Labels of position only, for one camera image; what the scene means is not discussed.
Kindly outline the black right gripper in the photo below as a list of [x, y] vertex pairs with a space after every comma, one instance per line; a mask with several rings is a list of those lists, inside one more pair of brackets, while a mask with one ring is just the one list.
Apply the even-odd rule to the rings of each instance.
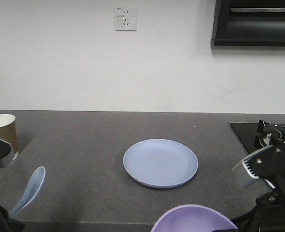
[[232, 219], [240, 232], [285, 232], [285, 175], [263, 180], [271, 189], [256, 199], [256, 206]]

